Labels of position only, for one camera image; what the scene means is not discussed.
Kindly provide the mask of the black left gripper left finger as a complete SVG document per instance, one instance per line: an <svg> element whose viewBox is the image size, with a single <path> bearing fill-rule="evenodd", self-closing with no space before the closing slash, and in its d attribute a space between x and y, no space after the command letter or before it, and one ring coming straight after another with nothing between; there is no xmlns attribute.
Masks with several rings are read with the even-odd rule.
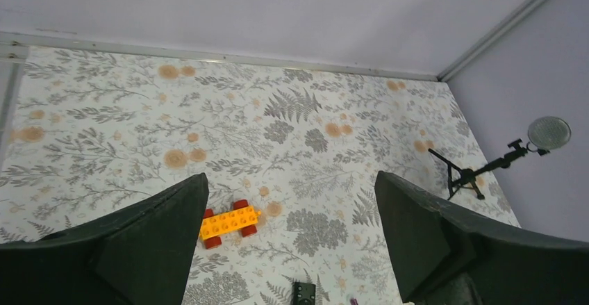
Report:
<svg viewBox="0 0 589 305"><path fill-rule="evenodd" d="M208 201L205 174L34 242L1 246L2 304L180 304Z"/></svg>

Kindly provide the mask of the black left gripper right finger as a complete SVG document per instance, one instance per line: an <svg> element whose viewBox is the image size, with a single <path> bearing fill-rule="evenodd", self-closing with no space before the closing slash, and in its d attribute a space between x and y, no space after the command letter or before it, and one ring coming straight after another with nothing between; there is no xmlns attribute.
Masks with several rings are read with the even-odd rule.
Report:
<svg viewBox="0 0 589 305"><path fill-rule="evenodd" d="M384 171L374 191L403 302L588 303L586 242L505 224Z"/></svg>

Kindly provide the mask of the black remote control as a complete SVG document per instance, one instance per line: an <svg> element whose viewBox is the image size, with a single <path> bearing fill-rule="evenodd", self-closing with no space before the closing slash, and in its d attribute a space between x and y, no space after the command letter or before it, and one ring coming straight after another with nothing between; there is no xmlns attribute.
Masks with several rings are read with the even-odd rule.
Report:
<svg viewBox="0 0 589 305"><path fill-rule="evenodd" d="M313 283L294 282L292 287L292 305L315 305L316 285Z"/></svg>

